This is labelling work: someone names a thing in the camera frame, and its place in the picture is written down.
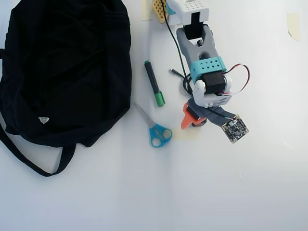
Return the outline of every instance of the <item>yellow perforated part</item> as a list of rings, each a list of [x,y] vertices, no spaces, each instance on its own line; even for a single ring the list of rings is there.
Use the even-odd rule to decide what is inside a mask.
[[[168,19],[169,14],[167,12],[166,0],[163,0],[163,3],[164,3],[165,12],[166,12],[166,18]],[[165,22],[164,11],[163,11],[162,3],[160,2],[160,0],[154,0],[153,11],[155,12],[156,17],[158,18],[158,21],[160,23],[164,23]]]

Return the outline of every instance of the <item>red wire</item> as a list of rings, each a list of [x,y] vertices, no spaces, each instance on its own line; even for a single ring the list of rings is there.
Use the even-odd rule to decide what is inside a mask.
[[[246,86],[247,86],[247,84],[248,84],[248,82],[249,82],[249,80],[250,80],[250,70],[249,70],[248,66],[246,66],[245,64],[236,64],[236,65],[234,65],[229,71],[227,71],[227,72],[224,73],[224,74],[227,74],[227,73],[233,71],[235,68],[237,68],[237,67],[239,67],[239,66],[243,66],[243,67],[246,68],[246,70],[247,70],[247,72],[248,72],[248,78],[247,78],[247,81],[246,81],[245,85],[243,86],[243,88],[240,89],[237,93],[240,93],[241,91],[243,91],[243,90],[246,88]],[[237,93],[221,93],[221,95],[235,95],[235,94],[237,94]]]

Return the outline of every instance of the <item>white robot part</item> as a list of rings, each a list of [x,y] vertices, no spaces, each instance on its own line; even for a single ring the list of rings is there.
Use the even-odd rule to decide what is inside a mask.
[[[210,10],[206,0],[167,0],[167,3],[176,12],[176,14],[170,15],[170,25],[190,25],[192,14],[197,12],[200,12],[200,22],[206,22],[209,19]]]
[[[226,76],[226,90],[225,93],[228,93],[231,90],[231,78]],[[232,95],[220,95],[209,94],[205,95],[206,87],[205,83],[202,80],[198,80],[194,86],[194,90],[192,92],[193,99],[195,103],[200,107],[218,107],[222,105],[226,105],[229,100],[232,98]]]

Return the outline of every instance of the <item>green marker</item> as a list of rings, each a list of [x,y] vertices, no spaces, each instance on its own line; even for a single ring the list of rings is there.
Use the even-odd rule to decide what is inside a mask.
[[[154,71],[153,71],[153,68],[152,68],[150,61],[145,61],[144,66],[145,66],[146,72],[148,73],[157,105],[159,107],[162,107],[162,106],[165,105],[165,99],[164,99],[162,92],[159,90],[159,87],[158,87],[158,84],[157,84],[157,81],[156,81],[156,78],[155,78],[155,75],[154,75]]]

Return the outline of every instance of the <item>circuit board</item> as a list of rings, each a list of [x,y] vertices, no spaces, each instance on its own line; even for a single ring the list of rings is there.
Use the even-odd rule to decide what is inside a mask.
[[[163,0],[163,4],[164,4],[163,7],[165,8],[166,18],[168,18],[169,14],[167,12],[166,0]],[[163,7],[162,7],[162,3],[160,0],[154,0],[153,11],[156,14],[156,17],[160,23],[165,22]]]
[[[232,143],[236,143],[240,138],[246,135],[249,130],[238,115],[236,115],[233,119],[235,119],[235,121],[231,120],[222,125],[221,128],[228,136],[229,140]]]

